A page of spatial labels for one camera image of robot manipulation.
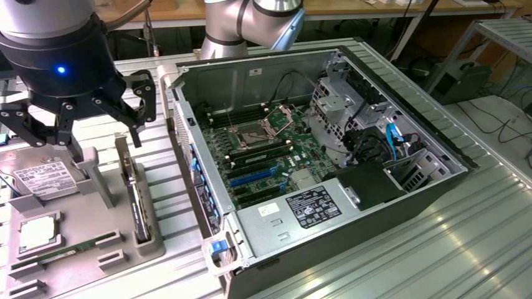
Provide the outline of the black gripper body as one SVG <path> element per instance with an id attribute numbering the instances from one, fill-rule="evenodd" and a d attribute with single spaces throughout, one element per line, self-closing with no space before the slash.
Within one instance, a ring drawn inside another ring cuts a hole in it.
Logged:
<path id="1" fill-rule="evenodd" d="M 29 103 L 45 111 L 57 114 L 68 102 L 79 120 L 104 114 L 93 98 L 125 107 L 125 82 L 96 14 L 64 36 L 23 39 L 1 34 L 1 52 L 28 88 Z"/>

